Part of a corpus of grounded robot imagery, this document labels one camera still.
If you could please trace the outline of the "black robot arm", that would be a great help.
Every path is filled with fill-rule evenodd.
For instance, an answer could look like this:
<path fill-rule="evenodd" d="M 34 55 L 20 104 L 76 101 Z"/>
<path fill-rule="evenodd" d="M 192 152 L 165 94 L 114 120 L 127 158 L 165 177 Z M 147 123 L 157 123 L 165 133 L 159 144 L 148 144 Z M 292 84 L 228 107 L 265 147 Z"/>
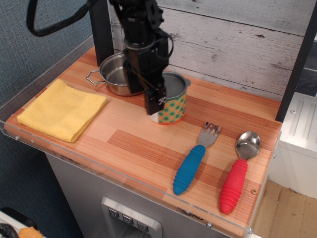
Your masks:
<path fill-rule="evenodd" d="M 163 9 L 155 0 L 111 0 L 124 30 L 123 71 L 131 94 L 144 93 L 148 115 L 163 110 L 166 86 L 162 76 L 173 53 L 172 37 L 160 25 Z"/>

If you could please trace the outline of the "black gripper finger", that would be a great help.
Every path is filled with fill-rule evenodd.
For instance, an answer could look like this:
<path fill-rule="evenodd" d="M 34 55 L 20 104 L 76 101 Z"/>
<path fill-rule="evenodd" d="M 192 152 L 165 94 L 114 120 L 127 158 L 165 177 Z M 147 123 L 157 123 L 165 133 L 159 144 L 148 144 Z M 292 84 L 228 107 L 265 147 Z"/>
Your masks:
<path fill-rule="evenodd" d="M 140 94 L 149 89 L 145 82 L 128 67 L 125 67 L 125 79 L 131 94 Z"/>
<path fill-rule="evenodd" d="M 144 92 L 145 108 L 148 115 L 163 110 L 166 102 L 166 88 L 148 89 Z"/>

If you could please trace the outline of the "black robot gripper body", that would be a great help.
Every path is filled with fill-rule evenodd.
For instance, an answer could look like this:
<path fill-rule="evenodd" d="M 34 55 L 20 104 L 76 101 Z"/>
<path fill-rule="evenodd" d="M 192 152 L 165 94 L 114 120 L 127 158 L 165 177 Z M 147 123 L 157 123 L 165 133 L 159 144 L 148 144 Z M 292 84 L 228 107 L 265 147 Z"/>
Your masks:
<path fill-rule="evenodd" d="M 172 37 L 161 29 L 142 44 L 125 39 L 124 72 L 125 67 L 128 67 L 145 82 L 149 89 L 162 88 L 164 86 L 162 72 L 169 65 L 169 58 L 173 52 L 173 48 L 169 48 L 169 40 L 172 40 Z"/>

